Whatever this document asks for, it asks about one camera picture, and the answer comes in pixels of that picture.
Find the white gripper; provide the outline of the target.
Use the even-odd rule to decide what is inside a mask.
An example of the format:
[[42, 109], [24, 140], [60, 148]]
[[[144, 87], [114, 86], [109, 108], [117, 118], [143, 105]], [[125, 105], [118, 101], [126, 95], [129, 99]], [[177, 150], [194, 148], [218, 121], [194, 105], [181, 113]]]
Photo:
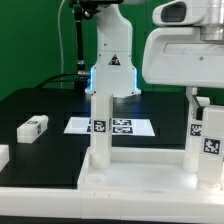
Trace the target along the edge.
[[172, 0], [156, 7], [142, 76], [149, 84], [187, 86], [189, 114], [201, 120], [196, 87], [224, 87], [224, 0]]

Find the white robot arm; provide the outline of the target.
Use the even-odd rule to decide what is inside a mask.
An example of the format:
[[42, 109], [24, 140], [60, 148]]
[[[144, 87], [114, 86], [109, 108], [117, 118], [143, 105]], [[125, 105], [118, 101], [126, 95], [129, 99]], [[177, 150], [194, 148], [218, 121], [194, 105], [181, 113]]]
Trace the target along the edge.
[[[97, 20], [97, 60], [91, 69], [88, 94], [109, 93], [116, 98], [137, 95], [132, 64], [131, 23], [120, 4], [143, 0], [69, 0], [79, 20]], [[224, 88], [224, 0], [172, 0], [152, 14], [158, 26], [147, 37], [142, 76], [149, 84], [184, 86], [198, 118], [204, 105], [197, 87]]]

